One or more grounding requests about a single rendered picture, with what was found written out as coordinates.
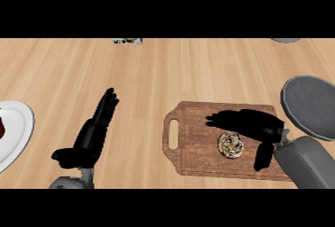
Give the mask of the white plate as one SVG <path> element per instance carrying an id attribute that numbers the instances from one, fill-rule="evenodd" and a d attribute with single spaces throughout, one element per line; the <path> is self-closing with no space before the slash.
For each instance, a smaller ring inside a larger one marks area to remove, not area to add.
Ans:
<path id="1" fill-rule="evenodd" d="M 33 130 L 33 113 L 29 106 L 14 100 L 0 102 L 0 117 L 5 133 L 0 139 L 0 173 L 20 155 Z"/>

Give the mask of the swirled brown cupcake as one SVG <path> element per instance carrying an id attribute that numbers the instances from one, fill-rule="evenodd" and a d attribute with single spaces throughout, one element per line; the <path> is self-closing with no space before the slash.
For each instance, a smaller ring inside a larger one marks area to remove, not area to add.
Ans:
<path id="1" fill-rule="evenodd" d="M 228 159 L 236 159 L 243 153 L 243 142 L 239 134 L 233 131 L 224 131 L 218 137 L 218 152 Z"/>

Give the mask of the brown wooden cutting board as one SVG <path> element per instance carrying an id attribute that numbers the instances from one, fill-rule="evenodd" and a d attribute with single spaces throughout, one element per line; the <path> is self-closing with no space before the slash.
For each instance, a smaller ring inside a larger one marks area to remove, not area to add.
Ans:
<path id="1" fill-rule="evenodd" d="M 253 170 L 259 141 L 240 136 L 243 153 L 228 159 L 218 152 L 224 131 L 205 125 L 205 117 L 224 110 L 258 110 L 275 115 L 274 106 L 181 101 L 163 120 L 162 150 L 182 176 L 210 176 L 290 182 L 275 160 Z"/>

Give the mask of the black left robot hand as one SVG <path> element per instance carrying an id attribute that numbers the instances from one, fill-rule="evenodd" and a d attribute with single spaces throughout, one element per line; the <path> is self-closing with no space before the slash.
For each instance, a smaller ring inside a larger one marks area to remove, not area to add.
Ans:
<path id="1" fill-rule="evenodd" d="M 98 101 L 92 117 L 85 121 L 70 148 L 57 149 L 51 159 L 61 168 L 92 168 L 98 160 L 109 122 L 119 103 L 113 88 L 109 88 Z"/>

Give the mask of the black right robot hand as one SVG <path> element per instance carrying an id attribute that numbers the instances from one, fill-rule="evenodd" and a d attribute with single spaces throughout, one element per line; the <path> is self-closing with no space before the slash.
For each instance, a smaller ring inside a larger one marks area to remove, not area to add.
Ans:
<path id="1" fill-rule="evenodd" d="M 224 110 L 205 117 L 208 127 L 234 131 L 259 141 L 253 169 L 259 171 L 271 164 L 274 145 L 281 141 L 283 121 L 268 113 L 241 109 Z"/>

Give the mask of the small printed box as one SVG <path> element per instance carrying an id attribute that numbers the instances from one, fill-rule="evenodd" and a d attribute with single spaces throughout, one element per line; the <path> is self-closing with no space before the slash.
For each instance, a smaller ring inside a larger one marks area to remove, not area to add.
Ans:
<path id="1" fill-rule="evenodd" d="M 143 38 L 110 38 L 113 44 L 137 45 L 143 43 Z"/>

